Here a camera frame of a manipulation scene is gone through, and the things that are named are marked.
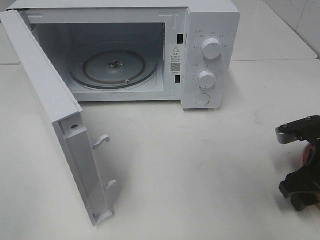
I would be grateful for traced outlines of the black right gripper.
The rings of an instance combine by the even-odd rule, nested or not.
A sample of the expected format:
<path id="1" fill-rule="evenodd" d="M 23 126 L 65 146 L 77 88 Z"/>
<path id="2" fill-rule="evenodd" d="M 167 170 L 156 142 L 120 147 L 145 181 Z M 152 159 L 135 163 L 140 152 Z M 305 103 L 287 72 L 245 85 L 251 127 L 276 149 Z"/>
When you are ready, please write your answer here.
<path id="1" fill-rule="evenodd" d="M 285 199 L 291 196 L 291 204 L 301 212 L 305 208 L 320 204 L 320 141 L 315 145 L 312 160 L 315 170 L 302 166 L 298 172 L 289 173 L 279 185 L 279 190 Z"/>

